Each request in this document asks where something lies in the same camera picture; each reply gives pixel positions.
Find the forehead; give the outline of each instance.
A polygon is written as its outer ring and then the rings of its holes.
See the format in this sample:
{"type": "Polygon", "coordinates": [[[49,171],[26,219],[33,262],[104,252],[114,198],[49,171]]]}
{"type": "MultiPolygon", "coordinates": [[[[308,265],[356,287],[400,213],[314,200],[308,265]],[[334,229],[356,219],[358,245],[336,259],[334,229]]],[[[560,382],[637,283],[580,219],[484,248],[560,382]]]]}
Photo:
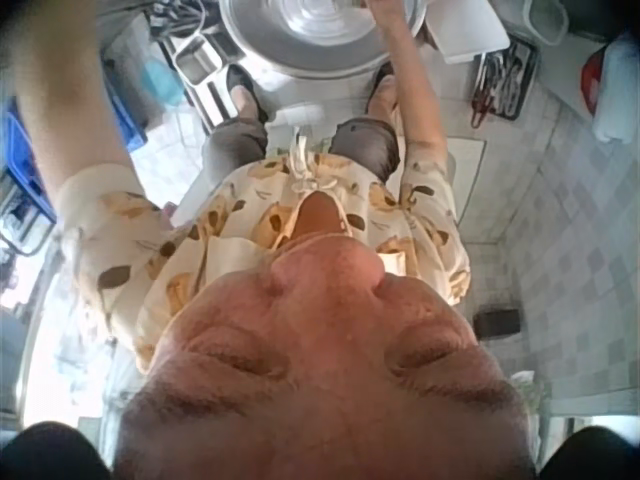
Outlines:
{"type": "Polygon", "coordinates": [[[440,398],[338,408],[330,398],[297,391],[242,414],[129,431],[119,462],[153,464],[173,478],[190,478],[180,469],[194,465],[218,478],[503,478],[478,474],[527,464],[513,412],[476,412],[440,398]]]}

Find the gray shorts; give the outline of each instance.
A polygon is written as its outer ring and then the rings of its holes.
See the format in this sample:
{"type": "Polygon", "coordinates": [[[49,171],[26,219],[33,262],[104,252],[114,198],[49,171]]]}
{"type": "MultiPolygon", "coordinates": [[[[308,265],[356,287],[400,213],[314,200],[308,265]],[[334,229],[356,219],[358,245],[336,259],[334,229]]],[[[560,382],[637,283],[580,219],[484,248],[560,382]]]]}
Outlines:
{"type": "MultiPolygon", "coordinates": [[[[221,123],[203,147],[207,178],[217,184],[234,170],[263,160],[267,143],[267,131],[258,121],[233,118],[221,123]]],[[[338,125],[329,153],[359,163],[382,183],[387,182],[400,163],[398,138],[393,128],[368,117],[338,125]]]]}

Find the eyebrow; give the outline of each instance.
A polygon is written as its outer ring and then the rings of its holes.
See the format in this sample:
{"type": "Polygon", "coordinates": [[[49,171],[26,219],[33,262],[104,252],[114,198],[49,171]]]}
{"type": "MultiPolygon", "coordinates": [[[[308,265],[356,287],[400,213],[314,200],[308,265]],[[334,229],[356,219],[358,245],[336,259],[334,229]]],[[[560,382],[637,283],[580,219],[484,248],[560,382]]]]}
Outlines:
{"type": "Polygon", "coordinates": [[[402,385],[422,398],[436,396],[488,411],[513,407],[521,402],[518,392],[506,380],[499,380],[481,388],[466,388],[461,385],[419,387],[410,382],[402,382],[402,385]]]}
{"type": "Polygon", "coordinates": [[[253,395],[225,396],[209,394],[206,397],[182,397],[165,384],[140,391],[127,408],[123,421],[141,425],[160,421],[170,423],[207,416],[222,417],[229,414],[246,416],[247,408],[271,401],[270,392],[253,395]]]}

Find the metal pot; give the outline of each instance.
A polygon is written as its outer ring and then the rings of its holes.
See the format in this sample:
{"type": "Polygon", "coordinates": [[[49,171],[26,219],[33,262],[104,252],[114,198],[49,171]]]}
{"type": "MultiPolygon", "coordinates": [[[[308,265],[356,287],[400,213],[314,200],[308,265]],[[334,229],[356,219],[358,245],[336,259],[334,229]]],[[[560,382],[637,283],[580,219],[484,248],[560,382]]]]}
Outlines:
{"type": "MultiPolygon", "coordinates": [[[[367,9],[353,0],[220,0],[237,45],[276,70],[301,78],[335,79],[376,68],[388,54],[367,9]]],[[[427,0],[404,0],[413,34],[427,0]]]]}

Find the sleeve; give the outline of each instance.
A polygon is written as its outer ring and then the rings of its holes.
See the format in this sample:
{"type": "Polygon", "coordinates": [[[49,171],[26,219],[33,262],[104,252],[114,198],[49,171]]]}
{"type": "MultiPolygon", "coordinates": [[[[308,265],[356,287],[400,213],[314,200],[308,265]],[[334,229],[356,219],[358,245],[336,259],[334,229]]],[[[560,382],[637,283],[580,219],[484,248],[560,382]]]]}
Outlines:
{"type": "Polygon", "coordinates": [[[435,247],[449,284],[449,302],[458,303],[471,281],[469,257],[457,226],[453,189],[441,162],[428,148],[409,145],[400,203],[435,247]]]}
{"type": "Polygon", "coordinates": [[[103,164],[68,179],[56,199],[62,248],[82,297],[107,328],[135,349],[145,296],[186,237],[144,197],[135,172],[103,164]]]}

